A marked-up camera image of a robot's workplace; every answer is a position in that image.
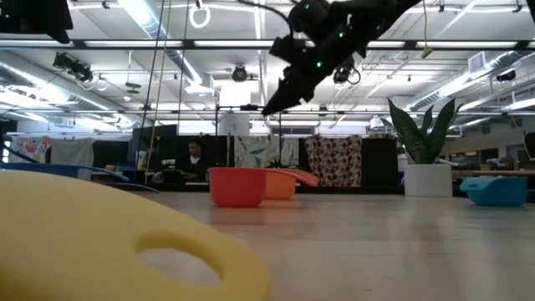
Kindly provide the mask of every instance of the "floor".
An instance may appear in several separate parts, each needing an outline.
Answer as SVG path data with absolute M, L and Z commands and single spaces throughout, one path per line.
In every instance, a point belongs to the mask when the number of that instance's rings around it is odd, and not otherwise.
M 467 199 L 297 195 L 259 208 L 214 207 L 208 194 L 144 194 L 249 246 L 273 274 L 272 300 L 535 299 L 535 206 Z M 214 283 L 204 263 L 143 254 L 174 277 Z

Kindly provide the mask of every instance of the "person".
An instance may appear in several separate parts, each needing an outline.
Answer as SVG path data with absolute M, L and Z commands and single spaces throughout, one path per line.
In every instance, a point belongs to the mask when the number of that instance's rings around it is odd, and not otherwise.
M 179 160 L 176 169 L 183 171 L 186 178 L 192 180 L 204 181 L 208 162 L 205 156 L 204 141 L 201 137 L 194 137 L 188 144 L 189 156 Z

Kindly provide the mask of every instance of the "yellow foam ring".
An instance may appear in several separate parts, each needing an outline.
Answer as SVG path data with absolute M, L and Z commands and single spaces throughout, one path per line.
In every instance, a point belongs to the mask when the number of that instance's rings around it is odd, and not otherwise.
M 265 301 L 268 268 L 228 235 L 141 196 L 87 181 L 0 171 L 0 300 Z M 173 247 L 221 282 L 168 278 L 139 253 Z

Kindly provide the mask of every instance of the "red bowl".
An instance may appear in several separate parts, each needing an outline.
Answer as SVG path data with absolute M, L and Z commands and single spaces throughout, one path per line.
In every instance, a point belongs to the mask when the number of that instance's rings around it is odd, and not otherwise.
M 208 171 L 211 201 L 219 207 L 256 207 L 266 196 L 268 172 L 264 169 L 215 167 Z

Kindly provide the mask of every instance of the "blue container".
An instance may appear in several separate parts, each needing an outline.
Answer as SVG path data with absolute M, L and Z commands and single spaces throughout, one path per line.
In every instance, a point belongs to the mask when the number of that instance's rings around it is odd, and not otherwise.
M 478 206 L 519 207 L 527 200 L 527 177 L 467 177 L 461 191 Z

